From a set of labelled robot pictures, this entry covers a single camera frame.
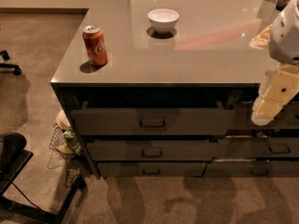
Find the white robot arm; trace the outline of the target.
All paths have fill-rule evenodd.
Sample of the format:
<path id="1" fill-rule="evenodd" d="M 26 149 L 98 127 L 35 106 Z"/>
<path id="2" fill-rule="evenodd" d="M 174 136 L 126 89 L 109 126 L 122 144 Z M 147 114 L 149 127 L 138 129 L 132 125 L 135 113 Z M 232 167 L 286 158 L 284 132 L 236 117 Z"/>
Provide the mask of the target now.
<path id="1" fill-rule="evenodd" d="M 276 71 L 265 71 L 252 108 L 252 122 L 264 126 L 299 93 L 299 0 L 290 0 L 249 46 L 268 48 L 270 57 L 280 63 Z"/>

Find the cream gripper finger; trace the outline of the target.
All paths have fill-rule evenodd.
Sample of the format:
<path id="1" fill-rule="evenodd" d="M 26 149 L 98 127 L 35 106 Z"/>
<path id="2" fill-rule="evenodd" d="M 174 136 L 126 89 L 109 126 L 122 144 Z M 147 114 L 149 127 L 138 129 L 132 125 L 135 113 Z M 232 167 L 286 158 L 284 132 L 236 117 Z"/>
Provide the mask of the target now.
<path id="1" fill-rule="evenodd" d="M 268 125 L 282 110 L 282 105 L 258 97 L 252 107 L 251 121 L 258 126 Z"/>

